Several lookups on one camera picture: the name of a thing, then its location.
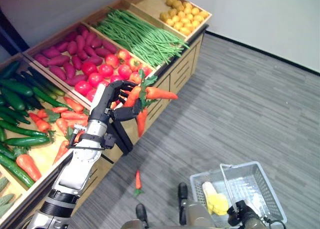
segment white plastic basket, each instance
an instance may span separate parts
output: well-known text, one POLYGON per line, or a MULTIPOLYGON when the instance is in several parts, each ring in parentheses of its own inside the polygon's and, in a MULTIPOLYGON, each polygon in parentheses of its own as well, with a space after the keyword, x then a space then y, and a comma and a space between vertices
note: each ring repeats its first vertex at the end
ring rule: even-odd
MULTIPOLYGON (((287 223, 287 217, 280 205, 280 202, 273 190, 267 175, 257 161, 252 161, 239 165, 220 165, 227 167, 223 172, 221 170, 210 170, 190 176, 193 200, 201 202, 205 207, 206 199, 202 189, 204 182, 211 182, 217 193, 224 194, 229 206, 240 200, 251 203, 258 211, 259 216, 267 216, 271 220, 281 220, 287 223)), ((212 215, 212 219, 217 227, 230 227, 228 224, 228 215, 212 215)))

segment gray carpet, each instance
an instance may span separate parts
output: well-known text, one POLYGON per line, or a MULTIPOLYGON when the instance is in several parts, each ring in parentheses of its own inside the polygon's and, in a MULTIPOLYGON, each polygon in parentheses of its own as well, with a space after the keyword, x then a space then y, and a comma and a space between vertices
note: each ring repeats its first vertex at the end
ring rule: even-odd
POLYGON ((119 229, 145 204, 177 225, 177 185, 220 163, 259 161, 289 229, 319 229, 320 77, 206 35, 195 74, 77 211, 71 228, 119 229), (133 197, 140 169, 144 194, 133 197))

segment tomato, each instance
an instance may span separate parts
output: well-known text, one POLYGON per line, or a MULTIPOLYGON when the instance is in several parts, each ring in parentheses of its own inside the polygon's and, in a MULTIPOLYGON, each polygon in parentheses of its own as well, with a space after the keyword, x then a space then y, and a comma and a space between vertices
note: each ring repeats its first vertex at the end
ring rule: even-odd
POLYGON ((104 80, 104 77, 98 72, 91 73, 88 78, 89 83, 94 88, 96 88, 99 85, 99 83, 102 82, 103 80, 104 80))
POLYGON ((137 72, 141 63, 137 59, 131 57, 126 64, 130 67, 131 71, 137 72))
POLYGON ((125 49, 119 50, 117 53, 117 57, 120 59, 121 64, 125 63, 131 58, 130 53, 125 49))
POLYGON ((75 90, 83 96, 86 96, 88 92, 92 89, 89 82, 81 80, 74 86, 75 90))
POLYGON ((110 83, 108 82, 108 81, 106 81, 106 80, 103 80, 103 81, 101 81, 100 83, 99 83, 99 85, 100 84, 102 84, 102 85, 104 85, 105 87, 107 87, 110 83))
POLYGON ((131 81, 133 83, 140 84, 141 83, 141 77, 139 75, 139 72, 137 72, 137 71, 132 72, 131 75, 130 75, 129 81, 131 81))
POLYGON ((119 59, 116 55, 109 54, 105 57, 105 64, 110 65, 113 69, 116 69, 119 66, 119 59))
POLYGON ((115 82, 115 81, 120 81, 120 80, 123 80, 122 76, 120 76, 120 75, 113 75, 113 76, 111 76, 111 78, 110 78, 110 83, 113 83, 113 82, 115 82))
POLYGON ((99 73, 104 77, 104 78, 109 78, 114 74, 114 69, 112 66, 107 65, 107 64, 102 64, 99 67, 99 73))
POLYGON ((124 80, 128 80, 132 71, 130 70, 130 67, 128 65, 122 64, 118 68, 118 73, 123 77, 124 80))
POLYGON ((142 69, 143 72, 144 72, 144 75, 145 76, 148 76, 151 72, 152 72, 152 69, 150 67, 148 67, 147 65, 142 65, 139 70, 142 69))
POLYGON ((82 64, 81 70, 83 74, 90 76, 91 73, 97 73, 98 69, 97 66, 91 62, 91 61, 86 61, 82 64))
POLYGON ((94 97, 95 97, 95 94, 96 94, 96 91, 97 91, 97 89, 92 88, 92 89, 87 93, 86 98, 87 98, 90 102, 93 101, 93 99, 94 99, 94 97))

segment wall baseboard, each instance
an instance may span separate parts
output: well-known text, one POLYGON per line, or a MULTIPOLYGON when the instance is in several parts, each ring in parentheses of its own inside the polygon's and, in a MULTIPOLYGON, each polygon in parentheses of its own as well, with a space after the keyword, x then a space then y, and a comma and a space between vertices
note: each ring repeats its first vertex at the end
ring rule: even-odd
POLYGON ((296 68, 302 69, 302 70, 304 70, 304 71, 306 71, 306 72, 308 72, 308 73, 312 73, 312 74, 317 75, 317 76, 320 77, 320 73, 319 73, 319 72, 317 72, 317 71, 315 71, 315 70, 312 70, 312 69, 310 69, 310 68, 308 68, 308 67, 305 67, 305 66, 303 66, 303 65, 297 64, 297 63, 295 63, 295 62, 293 62, 293 61, 290 61, 290 60, 288 60, 288 59, 282 58, 282 57, 280 57, 280 56, 274 55, 274 54, 269 53, 269 52, 267 52, 267 51, 258 49, 258 48, 256 48, 256 47, 251 46, 251 45, 244 44, 244 43, 242 43, 242 42, 239 42, 239 41, 230 39, 230 38, 228 38, 228 37, 225 37, 225 36, 223 36, 223 35, 216 34, 216 33, 214 33, 214 32, 208 31, 208 30, 206 30, 205 33, 206 33, 206 34, 209 34, 209 35, 211 35, 211 36, 214 36, 214 37, 216 37, 216 38, 220 38, 220 39, 226 40, 226 41, 228 41, 228 42, 231 42, 231 43, 240 45, 240 46, 242 46, 242 47, 251 49, 251 50, 256 51, 256 52, 258 52, 258 53, 262 53, 262 54, 264 54, 264 55, 267 55, 267 56, 269 56, 269 57, 275 58, 275 59, 277 59, 277 60, 279 60, 279 61, 282 61, 282 62, 284 62, 284 63, 288 63, 288 64, 290 64, 290 65, 292 65, 292 66, 294 66, 294 67, 296 67, 296 68))

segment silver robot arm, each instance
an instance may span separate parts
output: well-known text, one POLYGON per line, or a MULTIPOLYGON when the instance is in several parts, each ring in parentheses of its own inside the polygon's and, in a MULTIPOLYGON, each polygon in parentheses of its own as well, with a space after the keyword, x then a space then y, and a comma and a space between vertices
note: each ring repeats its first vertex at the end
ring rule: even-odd
POLYGON ((69 148, 73 148, 71 161, 61 170, 52 189, 37 210, 27 229, 67 229, 70 216, 78 198, 84 192, 91 168, 101 156, 103 149, 113 147, 115 140, 107 134, 110 118, 114 121, 127 121, 135 118, 140 109, 140 100, 134 107, 110 109, 111 103, 124 100, 128 95, 121 90, 131 91, 136 84, 129 81, 115 81, 105 87, 99 85, 92 101, 87 127, 75 126, 69 148), (73 146, 79 130, 84 130, 79 143, 73 146))

